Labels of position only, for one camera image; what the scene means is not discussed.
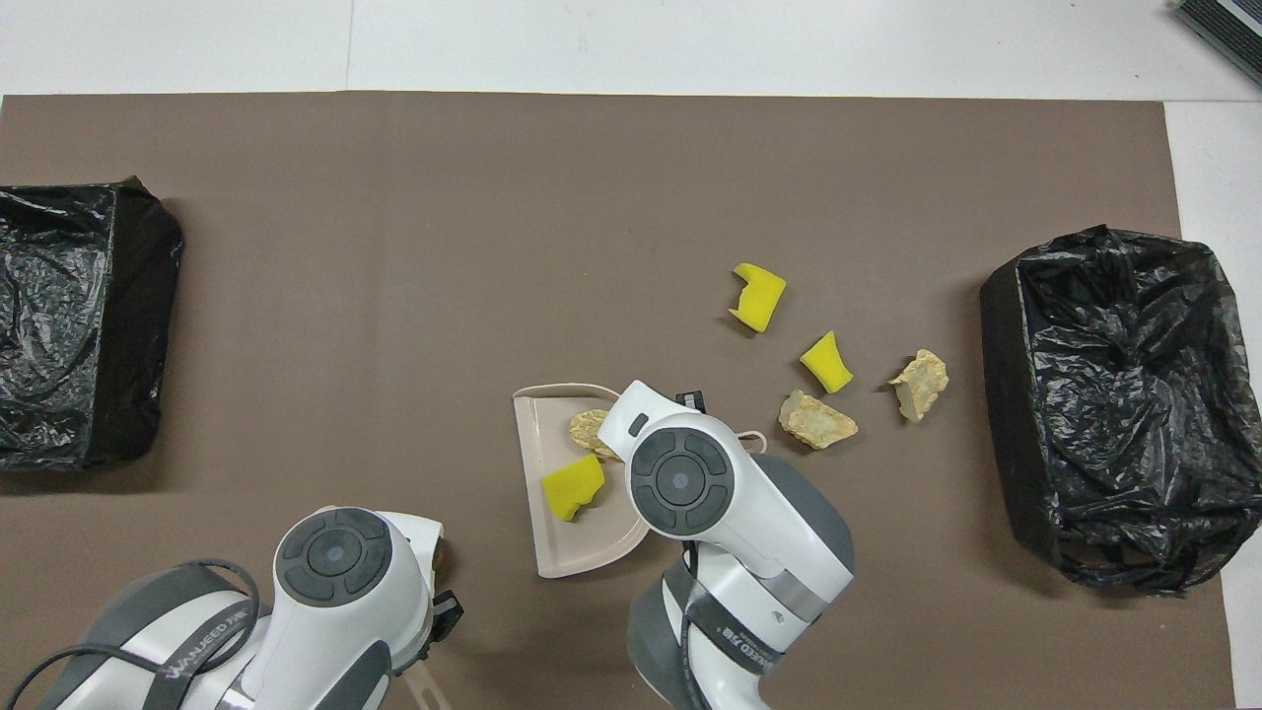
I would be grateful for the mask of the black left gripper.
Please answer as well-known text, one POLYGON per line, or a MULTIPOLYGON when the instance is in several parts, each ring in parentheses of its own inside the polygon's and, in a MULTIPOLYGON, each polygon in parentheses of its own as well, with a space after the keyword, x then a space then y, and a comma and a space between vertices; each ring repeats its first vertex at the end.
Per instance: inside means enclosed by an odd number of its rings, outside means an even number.
POLYGON ((456 597, 456 590, 440 591, 433 598, 432 605, 432 619, 430 626, 428 626, 428 632, 420 637, 420 644, 414 653, 405 658, 404 665, 398 665, 392 668, 392 675, 404 675, 406 671, 418 665, 418 662, 428 660, 430 648, 433 644, 442 643, 448 637, 451 637, 452 631, 464 615, 464 609, 461 607, 461 602, 456 597))

